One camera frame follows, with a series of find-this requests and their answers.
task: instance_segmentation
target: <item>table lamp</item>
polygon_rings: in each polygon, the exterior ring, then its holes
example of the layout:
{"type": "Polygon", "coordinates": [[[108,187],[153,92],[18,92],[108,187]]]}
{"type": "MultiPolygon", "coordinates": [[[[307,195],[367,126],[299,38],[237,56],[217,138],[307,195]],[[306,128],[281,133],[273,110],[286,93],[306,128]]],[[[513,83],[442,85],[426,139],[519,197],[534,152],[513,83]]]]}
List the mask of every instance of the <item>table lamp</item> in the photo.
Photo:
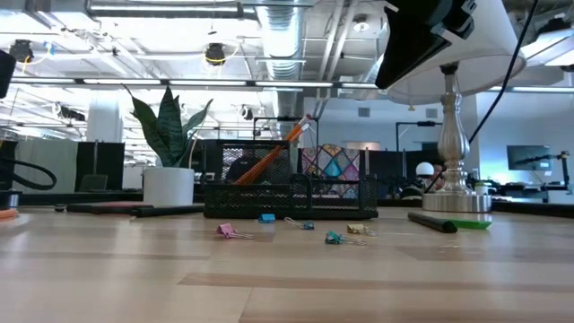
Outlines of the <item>table lamp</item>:
{"type": "MultiPolygon", "coordinates": [[[[422,208],[428,211],[486,213],[491,198],[477,195],[465,183],[463,159],[470,144],[458,115],[463,96],[473,95],[502,83],[509,70],[517,38],[501,0],[473,5],[474,30],[466,39],[451,41],[435,56],[415,67],[388,87],[390,100],[408,105],[442,102],[444,121],[439,154],[445,161],[445,186],[425,194],[422,208]]],[[[517,59],[511,76],[526,66],[517,59]]],[[[379,76],[385,71],[381,68],[379,76]]]]}

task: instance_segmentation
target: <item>column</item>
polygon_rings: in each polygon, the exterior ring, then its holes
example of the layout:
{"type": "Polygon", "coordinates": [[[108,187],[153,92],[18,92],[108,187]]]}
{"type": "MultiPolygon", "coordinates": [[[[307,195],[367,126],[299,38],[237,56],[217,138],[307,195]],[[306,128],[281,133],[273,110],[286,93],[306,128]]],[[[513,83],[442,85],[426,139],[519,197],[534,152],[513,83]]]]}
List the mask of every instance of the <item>column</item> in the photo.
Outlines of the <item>column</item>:
{"type": "Polygon", "coordinates": [[[87,141],[121,143],[124,130],[120,91],[91,91],[87,141]]]}

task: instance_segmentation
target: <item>orange object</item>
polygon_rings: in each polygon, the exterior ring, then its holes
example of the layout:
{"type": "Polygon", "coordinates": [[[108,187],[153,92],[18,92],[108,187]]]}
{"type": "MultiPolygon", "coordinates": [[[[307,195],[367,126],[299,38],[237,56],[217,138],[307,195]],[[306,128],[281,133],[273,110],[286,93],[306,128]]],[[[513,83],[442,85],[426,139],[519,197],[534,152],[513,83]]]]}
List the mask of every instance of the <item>orange object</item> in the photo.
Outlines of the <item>orange object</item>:
{"type": "Polygon", "coordinates": [[[0,220],[12,220],[18,216],[18,211],[15,209],[0,211],[0,220]]]}
{"type": "MultiPolygon", "coordinates": [[[[285,137],[285,140],[288,142],[293,142],[297,138],[299,138],[299,136],[303,132],[303,126],[306,125],[309,122],[309,120],[311,120],[311,116],[307,115],[297,125],[295,125],[293,130],[285,137]]],[[[253,166],[251,170],[243,174],[243,176],[241,176],[235,182],[235,184],[237,185],[252,184],[259,176],[261,176],[263,171],[275,160],[275,158],[279,156],[281,150],[282,150],[281,146],[275,147],[267,156],[265,156],[260,162],[258,162],[255,166],[253,166]]]]}

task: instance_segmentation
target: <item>potted plant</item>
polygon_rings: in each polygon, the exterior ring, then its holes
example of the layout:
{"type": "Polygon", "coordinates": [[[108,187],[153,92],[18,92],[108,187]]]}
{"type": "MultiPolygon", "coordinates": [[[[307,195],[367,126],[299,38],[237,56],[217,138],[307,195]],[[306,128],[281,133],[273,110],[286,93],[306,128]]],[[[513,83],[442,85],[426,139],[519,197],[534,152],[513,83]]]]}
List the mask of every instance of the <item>potted plant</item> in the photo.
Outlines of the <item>potted plant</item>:
{"type": "Polygon", "coordinates": [[[192,205],[195,173],[191,169],[191,154],[196,141],[189,132],[203,124],[213,99],[182,125],[179,96],[174,99],[169,86],[161,99],[157,117],[147,103],[127,91],[134,103],[132,114],[142,125],[145,141],[158,154],[162,165],[144,171],[143,201],[155,206],[192,205]]]}

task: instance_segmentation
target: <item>white plant pot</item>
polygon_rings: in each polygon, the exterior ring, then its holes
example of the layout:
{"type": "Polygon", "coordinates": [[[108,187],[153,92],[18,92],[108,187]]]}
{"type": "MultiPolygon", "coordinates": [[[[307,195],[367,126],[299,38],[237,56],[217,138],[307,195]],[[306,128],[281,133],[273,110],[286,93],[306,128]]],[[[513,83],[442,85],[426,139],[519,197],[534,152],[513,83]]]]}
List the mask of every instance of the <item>white plant pot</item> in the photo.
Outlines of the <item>white plant pot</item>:
{"type": "Polygon", "coordinates": [[[158,167],[143,172],[143,201],[154,206],[194,203],[194,170],[158,167]]]}

